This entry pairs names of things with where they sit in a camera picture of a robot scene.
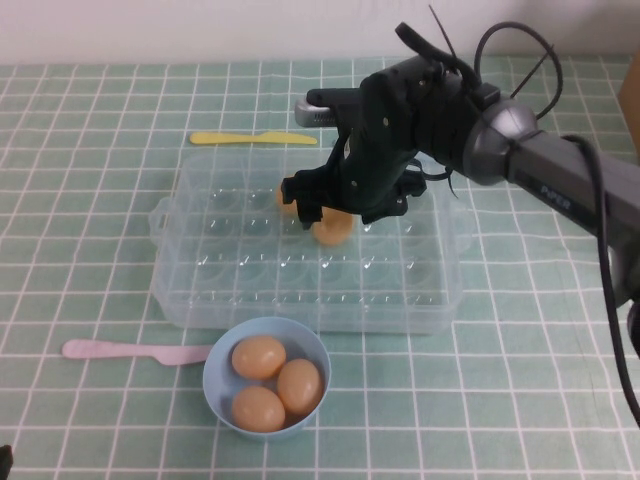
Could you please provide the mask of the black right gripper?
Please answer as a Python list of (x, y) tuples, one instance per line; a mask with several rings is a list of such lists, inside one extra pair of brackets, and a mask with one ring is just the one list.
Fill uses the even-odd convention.
[(407, 198), (425, 192), (422, 171), (407, 166), (417, 153), (417, 103), (428, 92), (433, 72), (425, 62), (400, 62), (367, 76), (357, 88), (319, 92), (319, 105), (333, 115), (338, 141), (325, 166), (282, 180), (282, 204), (295, 205), (304, 229), (322, 219), (322, 206), (368, 210), (360, 217), (371, 224), (405, 215)]

